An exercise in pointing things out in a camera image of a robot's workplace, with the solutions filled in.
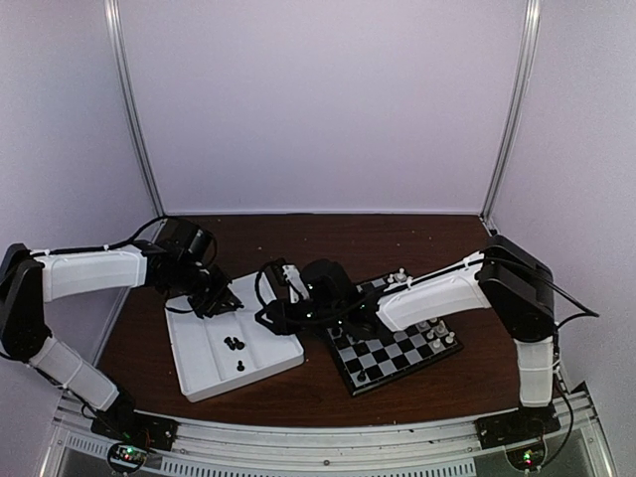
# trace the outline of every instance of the white wall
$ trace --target white wall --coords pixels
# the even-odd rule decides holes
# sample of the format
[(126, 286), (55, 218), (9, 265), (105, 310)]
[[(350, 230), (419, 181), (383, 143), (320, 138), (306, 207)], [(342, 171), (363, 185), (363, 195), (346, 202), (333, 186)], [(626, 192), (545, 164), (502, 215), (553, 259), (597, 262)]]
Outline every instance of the white wall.
[(171, 213), (472, 212), (524, 0), (121, 2)]
[(636, 475), (635, 24), (634, 2), (544, 2), (494, 215), (602, 315), (563, 328), (563, 359), (589, 384), (622, 476)]
[[(135, 162), (103, 2), (0, 0), (0, 250), (127, 237), (151, 207)], [(92, 359), (117, 290), (47, 306)], [(0, 361), (0, 474), (32, 476), (58, 394)]]

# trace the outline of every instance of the white plastic tray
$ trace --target white plastic tray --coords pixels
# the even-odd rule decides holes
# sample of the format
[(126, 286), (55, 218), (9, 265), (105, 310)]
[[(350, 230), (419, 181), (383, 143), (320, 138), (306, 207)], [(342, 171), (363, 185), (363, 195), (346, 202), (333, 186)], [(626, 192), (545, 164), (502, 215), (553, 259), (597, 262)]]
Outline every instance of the white plastic tray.
[[(276, 375), (304, 362), (304, 350), (295, 336), (276, 336), (254, 320), (260, 309), (254, 293), (256, 274), (244, 276), (230, 285), (244, 305), (237, 312), (201, 319), (194, 313), (182, 315), (166, 311), (172, 354), (181, 393), (191, 402), (211, 398)], [(260, 283), (264, 300), (274, 298), (264, 277)], [(188, 309), (186, 297), (173, 298), (168, 306)], [(232, 351), (224, 342), (237, 337), (245, 343)], [(238, 370), (242, 361), (244, 371)]]

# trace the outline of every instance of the black bracket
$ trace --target black bracket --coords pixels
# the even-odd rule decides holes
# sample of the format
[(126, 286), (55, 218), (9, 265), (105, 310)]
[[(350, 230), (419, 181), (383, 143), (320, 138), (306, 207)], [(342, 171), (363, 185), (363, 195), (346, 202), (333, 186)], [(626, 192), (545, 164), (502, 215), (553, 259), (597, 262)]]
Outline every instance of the black bracket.
[(482, 449), (510, 445), (541, 437), (560, 429), (555, 406), (521, 407), (475, 421)]
[[(176, 420), (140, 412), (134, 413), (134, 419), (140, 430), (125, 440), (127, 444), (134, 445), (140, 449), (172, 450), (172, 444), (175, 441), (177, 428), (179, 427), (179, 423)], [(92, 422), (90, 431), (109, 439), (122, 440), (120, 432), (116, 432), (100, 419), (95, 419)]]

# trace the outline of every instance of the magnetic chess set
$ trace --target magnetic chess set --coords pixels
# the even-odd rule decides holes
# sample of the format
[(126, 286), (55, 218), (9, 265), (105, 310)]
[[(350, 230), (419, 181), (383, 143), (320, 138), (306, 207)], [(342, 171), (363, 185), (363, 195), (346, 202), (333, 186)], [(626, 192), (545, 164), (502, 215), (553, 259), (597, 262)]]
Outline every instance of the magnetic chess set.
[[(384, 286), (388, 276), (358, 288), (371, 291)], [(438, 318), (380, 339), (356, 340), (340, 327), (329, 328), (323, 338), (351, 396), (403, 378), (463, 349), (455, 333)]]

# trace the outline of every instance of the wooden table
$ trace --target wooden table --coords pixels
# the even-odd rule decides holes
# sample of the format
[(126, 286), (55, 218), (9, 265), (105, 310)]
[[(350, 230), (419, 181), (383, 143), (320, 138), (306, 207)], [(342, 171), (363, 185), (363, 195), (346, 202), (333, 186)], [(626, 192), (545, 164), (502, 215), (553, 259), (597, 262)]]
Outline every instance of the wooden table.
[[(415, 276), (483, 247), (486, 233), (464, 216), (219, 216), (191, 218), (218, 238), (230, 276), (284, 256), (299, 267), (328, 257), (354, 281), (400, 266)], [(447, 318), (464, 350), (360, 397), (350, 397), (327, 348), (301, 335), (306, 363), (222, 396), (191, 403), (180, 393), (162, 297), (132, 290), (99, 367), (139, 409), (204, 420), (275, 426), (408, 423), (491, 412), (518, 403), (512, 340), (491, 310)]]

